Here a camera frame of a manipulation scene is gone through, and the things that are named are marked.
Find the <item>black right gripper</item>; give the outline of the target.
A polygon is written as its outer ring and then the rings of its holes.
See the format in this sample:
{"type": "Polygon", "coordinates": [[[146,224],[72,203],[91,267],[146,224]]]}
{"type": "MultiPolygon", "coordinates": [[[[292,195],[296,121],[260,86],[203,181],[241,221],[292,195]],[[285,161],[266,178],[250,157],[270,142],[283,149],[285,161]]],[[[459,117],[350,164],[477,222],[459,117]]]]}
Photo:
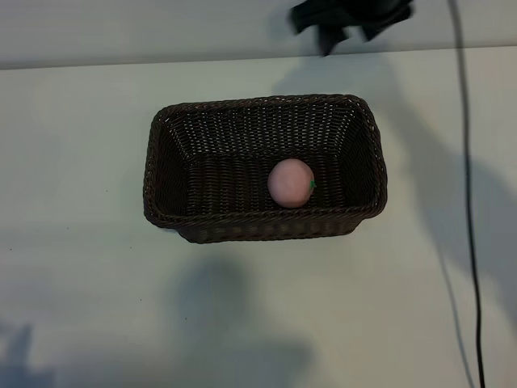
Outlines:
{"type": "Polygon", "coordinates": [[[349,27],[371,41],[412,15],[413,1],[304,1],[290,10],[289,20],[296,33],[315,27],[319,54],[327,57],[348,39],[349,27]]]}

